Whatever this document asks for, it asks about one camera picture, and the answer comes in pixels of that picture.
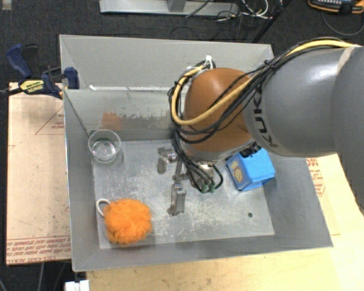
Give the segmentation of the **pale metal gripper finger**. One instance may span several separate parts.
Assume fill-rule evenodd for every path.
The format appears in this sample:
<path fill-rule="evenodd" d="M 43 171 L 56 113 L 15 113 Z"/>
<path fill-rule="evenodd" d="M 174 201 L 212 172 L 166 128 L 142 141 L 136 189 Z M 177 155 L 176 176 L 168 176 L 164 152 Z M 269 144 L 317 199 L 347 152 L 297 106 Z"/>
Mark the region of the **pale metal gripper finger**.
<path fill-rule="evenodd" d="M 174 183 L 171 187 L 171 204 L 167 212 L 170 216 L 176 216 L 185 211 L 187 191 L 180 183 Z"/>
<path fill-rule="evenodd" d="M 158 148 L 158 155 L 157 172 L 164 174 L 167 170 L 167 165 L 177 161 L 177 154 L 172 147 L 161 147 Z"/>

